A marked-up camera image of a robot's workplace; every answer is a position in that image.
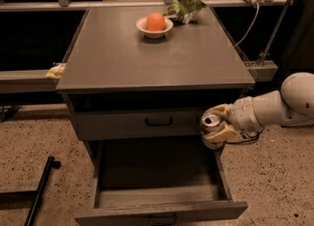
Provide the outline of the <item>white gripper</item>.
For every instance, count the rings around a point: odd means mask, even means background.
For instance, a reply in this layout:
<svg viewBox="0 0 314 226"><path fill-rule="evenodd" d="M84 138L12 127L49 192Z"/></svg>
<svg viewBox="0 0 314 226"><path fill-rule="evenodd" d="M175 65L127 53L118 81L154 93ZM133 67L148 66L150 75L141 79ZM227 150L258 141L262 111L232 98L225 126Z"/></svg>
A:
<svg viewBox="0 0 314 226"><path fill-rule="evenodd" d="M248 96L238 99L233 104L220 104L205 111L206 116L215 116L228 120L232 125L223 121L214 128L207 128L204 138L211 142L227 141L237 135L236 129L244 133L259 133L263 127L259 124L254 108L253 98Z"/></svg>

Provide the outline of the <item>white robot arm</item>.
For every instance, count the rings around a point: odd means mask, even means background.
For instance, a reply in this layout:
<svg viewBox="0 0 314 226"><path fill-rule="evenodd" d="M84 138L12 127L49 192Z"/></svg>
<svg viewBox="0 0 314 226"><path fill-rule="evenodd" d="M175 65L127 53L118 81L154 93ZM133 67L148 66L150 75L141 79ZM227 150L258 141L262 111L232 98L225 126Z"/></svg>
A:
<svg viewBox="0 0 314 226"><path fill-rule="evenodd" d="M201 134L208 147L218 148L238 134L258 134L271 124L306 126L313 123L314 75L295 73L283 81L280 90L207 109L201 118Z"/></svg>

